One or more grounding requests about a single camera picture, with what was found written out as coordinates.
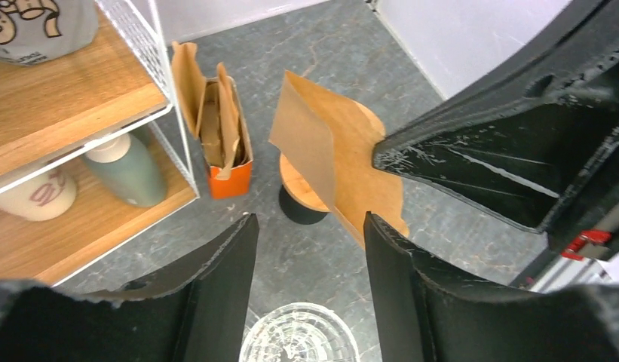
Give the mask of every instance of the metal part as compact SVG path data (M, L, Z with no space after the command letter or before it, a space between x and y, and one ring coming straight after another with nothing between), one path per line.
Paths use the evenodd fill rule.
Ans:
M114 291L0 281L0 361L238 360L257 239L256 216L245 216Z
M540 276L529 290L536 293L550 293L572 284L607 283L602 266L592 259L577 261L559 256Z
M547 230L619 146L617 23L619 0L574 0L497 69L377 144L374 167Z
M382 360L619 362L619 286L548 295L505 287L419 248L371 213L365 245Z
M592 176L560 218L548 228L549 247L562 251L583 230L591 229L619 232L619 148ZM611 256L612 253L591 255L597 259L608 259Z
M568 259L581 261L582 259L595 259L604 255L608 250L604 244L611 238L610 232L600 230L586 230L581 232L568 247L562 252L562 256Z

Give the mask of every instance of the wooden stool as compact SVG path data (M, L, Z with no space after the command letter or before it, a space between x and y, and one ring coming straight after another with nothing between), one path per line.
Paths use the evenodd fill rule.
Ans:
M283 185L278 202L287 217L303 225L315 224L325 218L329 209L284 155L280 155L280 177Z

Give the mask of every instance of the green bottle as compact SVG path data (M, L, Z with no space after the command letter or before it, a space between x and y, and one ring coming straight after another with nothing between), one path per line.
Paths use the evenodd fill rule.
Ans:
M128 204L151 207L167 197L167 185L156 161L128 133L87 151L82 158L90 171Z
M130 131L130 134L136 137L143 145L149 146L152 144L154 137L146 124Z

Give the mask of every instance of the cartoon print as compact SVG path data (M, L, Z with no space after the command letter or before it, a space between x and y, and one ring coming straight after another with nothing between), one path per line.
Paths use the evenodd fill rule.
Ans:
M65 190L67 178L60 170L53 170L49 174L49 181L38 187L30 196L29 200L37 203L36 206L43 207L56 200Z
M60 11L54 0L0 0L0 44L4 45L14 40L17 29L10 18L18 14L23 20L34 20L49 11L44 20L43 31L48 38L61 36L58 30Z
M16 37L14 21L0 10L0 44L7 44Z

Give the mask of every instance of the orange box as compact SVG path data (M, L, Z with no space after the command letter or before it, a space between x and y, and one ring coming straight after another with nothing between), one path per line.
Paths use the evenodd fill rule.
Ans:
M238 96L238 89L236 83L232 77L229 77L234 95L234 102L238 108L238 120L241 126L241 142L244 144L246 161L231 169L231 175L229 179L217 179L218 173L221 168L217 166L207 165L207 183L210 188L210 194L212 198L232 198L234 196L240 196L248 193L250 181L251 181L251 169L253 164L253 150L251 148L251 141L249 137L249 131L247 130L247 123L243 113L243 106L241 105L241 99ZM218 78L211 78L207 80L207 85L216 83Z

